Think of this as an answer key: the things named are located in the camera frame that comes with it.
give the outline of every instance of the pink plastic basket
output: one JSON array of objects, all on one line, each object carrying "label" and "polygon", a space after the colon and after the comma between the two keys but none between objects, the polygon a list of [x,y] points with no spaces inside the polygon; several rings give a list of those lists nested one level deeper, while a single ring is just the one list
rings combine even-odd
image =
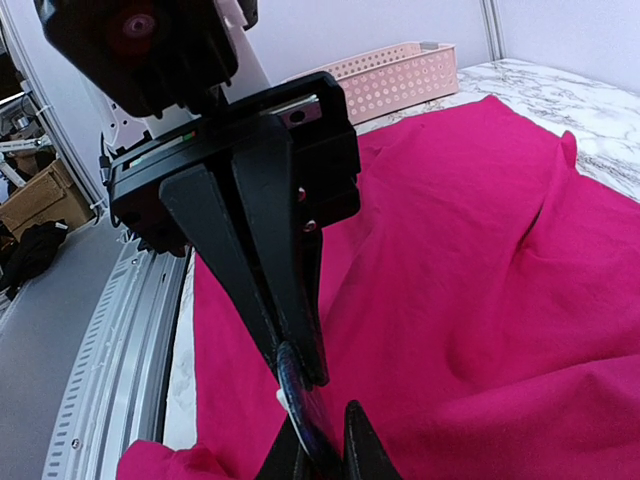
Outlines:
[{"label": "pink plastic basket", "polygon": [[356,125],[458,91],[454,45],[403,43],[313,70],[344,89]]}]

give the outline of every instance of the marble table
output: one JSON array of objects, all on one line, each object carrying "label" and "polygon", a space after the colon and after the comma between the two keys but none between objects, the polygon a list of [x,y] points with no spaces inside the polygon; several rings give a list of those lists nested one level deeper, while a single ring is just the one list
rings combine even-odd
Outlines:
[{"label": "marble table", "polygon": [[[640,201],[640,96],[518,60],[465,68],[459,79],[459,93],[359,125],[358,134],[495,95],[557,135],[572,132],[578,140],[579,172]],[[195,443],[195,403],[192,259],[174,345],[164,435],[167,446],[182,449]]]}]

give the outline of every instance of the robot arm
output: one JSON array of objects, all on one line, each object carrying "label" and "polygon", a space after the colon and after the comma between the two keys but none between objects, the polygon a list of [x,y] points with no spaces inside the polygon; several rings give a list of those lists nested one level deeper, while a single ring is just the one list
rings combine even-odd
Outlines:
[{"label": "robot arm", "polygon": [[399,478],[362,408],[344,457],[318,387],[322,228],[360,208],[344,92],[328,74],[229,102],[238,12],[255,0],[37,0],[49,41],[133,116],[172,105],[202,117],[117,159],[112,215],[162,253],[192,244],[234,302],[281,386],[289,419],[259,478]]}]

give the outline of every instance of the magenta fabric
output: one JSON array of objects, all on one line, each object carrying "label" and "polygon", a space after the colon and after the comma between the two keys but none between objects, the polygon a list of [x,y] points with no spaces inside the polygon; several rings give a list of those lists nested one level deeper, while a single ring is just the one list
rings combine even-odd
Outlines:
[{"label": "magenta fabric", "polygon": [[[405,478],[638,478],[639,206],[495,98],[360,147],[322,271],[338,436],[358,399]],[[120,480],[252,478],[285,419],[200,260],[195,282],[198,446],[137,443]]]}]

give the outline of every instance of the cardboard box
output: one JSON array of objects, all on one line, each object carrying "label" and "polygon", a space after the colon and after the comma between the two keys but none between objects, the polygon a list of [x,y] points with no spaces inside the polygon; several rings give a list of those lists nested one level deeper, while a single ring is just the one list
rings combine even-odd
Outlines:
[{"label": "cardboard box", "polygon": [[64,164],[56,160],[0,205],[0,220],[20,240],[32,225],[64,220],[75,230],[93,217]]}]

